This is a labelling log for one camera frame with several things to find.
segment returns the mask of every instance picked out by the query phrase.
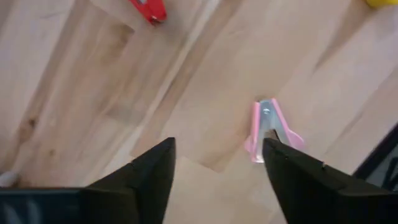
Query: wooden plank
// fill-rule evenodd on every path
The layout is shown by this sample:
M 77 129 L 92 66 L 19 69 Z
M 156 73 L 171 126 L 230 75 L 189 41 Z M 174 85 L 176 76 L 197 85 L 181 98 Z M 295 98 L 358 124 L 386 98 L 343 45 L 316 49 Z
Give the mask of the wooden plank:
M 356 118 L 328 148 L 322 159 L 328 165 L 352 174 L 398 122 L 397 99 L 396 67 L 366 101 Z
M 139 133 L 203 10 L 197 1 L 179 7 L 183 23 L 132 29 L 89 1 L 79 3 L 65 28 L 70 37 L 26 115 L 34 128 L 14 163 L 24 184 L 85 185 L 103 175 L 126 138 Z
M 90 0 L 95 6 L 104 10 L 110 16 L 123 22 L 125 25 L 138 29 L 139 27 L 146 27 L 148 25 L 145 20 L 142 19 L 142 15 L 139 11 L 131 4 L 130 1 L 112 1 L 112 0 Z
M 318 60 L 348 5 L 222 2 L 135 150 L 175 136 L 184 156 L 222 171 L 248 135 L 251 103 Z
M 256 198 L 264 177 L 262 164 L 238 151 L 224 173 L 186 157 L 177 160 L 165 223 L 251 223 L 267 220 L 268 198 Z
M 347 125 L 391 75 L 398 62 L 398 29 L 385 23 L 396 13 L 396 8 L 386 8 L 370 14 L 326 62 L 314 71 L 296 73 L 277 95 L 310 155 L 321 158 L 342 138 Z
M 204 26 L 207 24 L 210 16 L 213 14 L 214 10 L 216 9 L 219 0 L 211 0 L 205 1 L 203 5 L 200 7 L 201 13 L 198 14 L 197 19 L 192 22 L 191 28 L 189 28 L 189 32 L 186 32 L 186 38 L 184 38 L 184 43 L 181 46 L 180 52 L 178 57 L 175 58 L 173 63 L 170 66 L 170 69 L 167 71 L 165 76 L 164 82 L 162 86 L 159 88 L 156 97 L 154 98 L 151 106 L 149 107 L 145 117 L 142 120 L 141 125 L 137 128 L 137 130 L 131 134 L 120 147 L 118 152 L 114 155 L 110 163 L 106 166 L 103 175 L 106 175 L 113 170 L 117 169 L 124 163 L 125 158 L 127 157 L 137 157 L 138 155 L 142 154 L 146 150 L 150 149 L 153 145 L 152 142 L 144 141 L 144 143 L 149 144 L 142 144 L 140 141 L 140 136 L 144 135 L 147 136 L 147 132 L 151 132 L 151 130 L 156 130 L 158 126 L 162 126 L 164 120 L 159 119 L 159 117 L 167 117 L 169 114 L 169 110 L 165 110 L 165 108 L 160 109 L 162 112 L 159 114 L 159 108 L 163 107 L 164 104 L 164 97 L 165 94 L 170 91 L 170 86 L 175 85 L 175 77 L 177 76 L 178 72 L 181 70 L 181 66 L 186 60 L 192 60 L 191 52 L 192 47 L 196 45 L 198 37 L 201 35 L 201 32 Z M 185 83 L 187 79 L 180 78 L 178 79 L 179 82 Z
M 17 130 L 44 75 L 74 0 L 0 5 L 0 167 L 12 160 Z

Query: wooden floor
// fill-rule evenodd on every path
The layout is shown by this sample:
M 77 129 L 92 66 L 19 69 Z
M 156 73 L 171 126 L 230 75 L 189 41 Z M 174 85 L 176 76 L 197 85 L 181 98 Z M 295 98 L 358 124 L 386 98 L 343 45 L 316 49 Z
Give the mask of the wooden floor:
M 165 223 L 279 223 L 243 150 L 254 100 L 349 174 L 398 121 L 396 7 L 165 0 L 153 27 L 127 0 L 34 1 L 0 3 L 0 167 L 25 186 L 87 185 L 173 136 Z

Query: red stapler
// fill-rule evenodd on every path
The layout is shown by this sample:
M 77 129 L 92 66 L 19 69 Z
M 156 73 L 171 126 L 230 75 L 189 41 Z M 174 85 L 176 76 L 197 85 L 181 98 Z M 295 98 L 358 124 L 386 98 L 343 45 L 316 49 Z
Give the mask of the red stapler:
M 166 20 L 167 13 L 162 0 L 130 0 L 151 24 Z

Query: metal jaw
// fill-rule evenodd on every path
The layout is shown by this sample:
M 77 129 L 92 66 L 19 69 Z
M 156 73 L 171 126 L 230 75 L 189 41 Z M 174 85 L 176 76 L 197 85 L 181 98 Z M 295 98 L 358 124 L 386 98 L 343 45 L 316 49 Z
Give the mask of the metal jaw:
M 245 148 L 250 152 L 253 162 L 264 162 L 262 141 L 270 131 L 276 132 L 281 143 L 298 150 L 304 148 L 304 140 L 289 129 L 276 99 L 255 102 L 251 135 L 245 142 Z

